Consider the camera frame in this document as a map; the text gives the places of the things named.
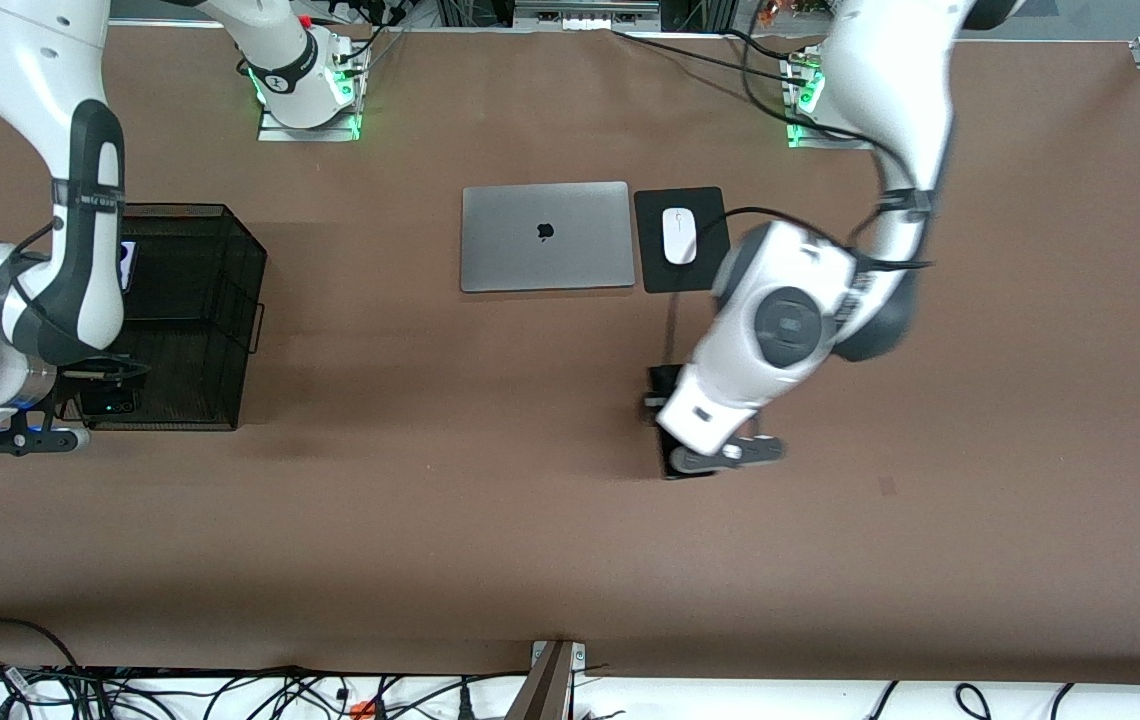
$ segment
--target black mouse pad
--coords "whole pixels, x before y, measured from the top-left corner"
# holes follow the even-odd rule
[[[638,190],[633,194],[637,210],[637,243],[642,249],[642,281],[646,292],[710,291],[720,261],[730,252],[725,223],[714,224],[698,238],[694,261],[675,265],[663,256],[663,210],[685,208],[699,228],[725,214],[719,187],[685,190]]]

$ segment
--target white mouse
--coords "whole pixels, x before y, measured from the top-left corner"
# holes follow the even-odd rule
[[[694,261],[694,239],[698,228],[694,213],[685,208],[663,210],[663,257],[675,265],[689,265]]]

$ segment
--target black wire basket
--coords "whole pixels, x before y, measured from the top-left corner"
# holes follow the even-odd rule
[[[225,205],[127,205],[121,238],[127,319],[108,351],[148,373],[67,373],[59,416],[90,429],[236,429],[268,252]]]

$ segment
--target silver laptop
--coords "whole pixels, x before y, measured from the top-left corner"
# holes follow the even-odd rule
[[[628,183],[465,188],[461,257],[464,292],[632,286]]]

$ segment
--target table surface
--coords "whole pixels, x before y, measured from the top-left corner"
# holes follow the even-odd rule
[[[735,73],[601,32],[407,36],[347,145],[256,142],[236,60],[114,28],[104,74],[131,201],[222,202],[269,251],[245,425],[0,457],[0,614],[87,664],[478,673],[564,635],[617,673],[1140,682],[1125,46],[960,44],[917,328],[768,407],[784,463],[683,483],[637,410],[666,296],[462,295],[462,188],[719,186],[844,234],[866,154],[789,150]],[[0,238],[44,188],[0,122]],[[683,304],[681,352],[710,318]]]

